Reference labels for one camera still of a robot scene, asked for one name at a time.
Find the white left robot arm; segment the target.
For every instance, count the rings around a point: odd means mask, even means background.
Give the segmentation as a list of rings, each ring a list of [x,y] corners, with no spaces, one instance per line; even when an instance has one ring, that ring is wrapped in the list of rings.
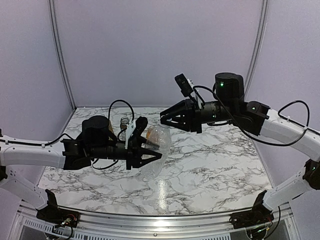
[[[156,150],[144,148],[147,140],[142,133],[147,127],[146,117],[139,117],[127,129],[125,142],[118,140],[110,120],[96,115],[84,120],[76,138],[63,134],[52,142],[25,142],[2,135],[0,137],[0,187],[31,204],[38,212],[58,223],[63,211],[55,194],[38,188],[13,171],[13,165],[46,166],[76,171],[91,166],[95,159],[125,161],[126,168],[141,168],[161,159]]]

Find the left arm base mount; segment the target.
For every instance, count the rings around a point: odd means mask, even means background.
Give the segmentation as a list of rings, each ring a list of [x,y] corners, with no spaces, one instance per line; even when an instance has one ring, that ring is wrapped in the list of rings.
[[[55,224],[56,228],[59,227],[72,227],[76,228],[79,222],[80,213],[78,211],[68,210],[58,207],[55,194],[45,189],[44,206],[37,208],[36,217],[40,220]]]

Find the coffee bottle white label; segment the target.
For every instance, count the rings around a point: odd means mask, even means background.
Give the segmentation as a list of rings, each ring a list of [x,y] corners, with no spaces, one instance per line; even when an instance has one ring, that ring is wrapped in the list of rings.
[[[122,131],[126,130],[128,125],[130,123],[130,119],[127,117],[127,116],[123,116],[121,119],[120,119],[120,129]]]

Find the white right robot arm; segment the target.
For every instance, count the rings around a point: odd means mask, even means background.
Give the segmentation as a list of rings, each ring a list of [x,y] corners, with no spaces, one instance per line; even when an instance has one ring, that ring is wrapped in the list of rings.
[[[209,92],[214,101],[192,97],[199,88],[184,74],[175,78],[184,100],[160,113],[160,122],[186,132],[202,132],[202,125],[226,121],[250,139],[266,144],[259,136],[274,140],[274,147],[292,147],[309,157],[302,170],[273,189],[260,193],[247,219],[258,224],[280,205],[320,188],[320,133],[309,125],[281,115],[280,111],[258,101],[244,100],[244,80],[236,73],[221,72]]]

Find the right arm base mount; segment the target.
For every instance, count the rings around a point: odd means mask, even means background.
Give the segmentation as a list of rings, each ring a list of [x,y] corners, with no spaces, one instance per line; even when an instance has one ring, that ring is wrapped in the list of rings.
[[[248,228],[274,220],[272,210],[269,210],[263,205],[263,198],[266,193],[267,191],[264,190],[258,194],[250,210],[234,212],[230,215],[229,222],[233,225],[234,229]]]

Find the tea bottle red label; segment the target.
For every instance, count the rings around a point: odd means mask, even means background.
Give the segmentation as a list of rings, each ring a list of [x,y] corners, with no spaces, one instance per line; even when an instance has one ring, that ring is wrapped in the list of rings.
[[[110,141],[114,141],[114,142],[117,141],[117,136],[114,134],[112,122],[110,119],[108,120],[108,125],[107,125],[107,136]]]

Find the orange object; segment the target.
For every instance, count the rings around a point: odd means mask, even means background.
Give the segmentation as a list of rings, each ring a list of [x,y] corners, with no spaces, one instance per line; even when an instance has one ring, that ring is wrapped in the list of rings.
[[[148,138],[150,137],[150,135],[151,135],[152,131],[153,131],[153,129],[152,129],[152,128],[149,128],[149,129],[147,130],[147,133],[146,133],[146,139],[148,139]]]

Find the clear water bottle blue cap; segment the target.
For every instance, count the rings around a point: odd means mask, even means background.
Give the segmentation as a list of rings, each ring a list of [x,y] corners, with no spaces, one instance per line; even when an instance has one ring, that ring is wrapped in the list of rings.
[[[160,159],[148,163],[141,169],[143,177],[151,180],[160,174],[168,157],[172,143],[170,128],[161,123],[151,126],[147,131],[146,139],[145,147],[147,149],[162,154]]]

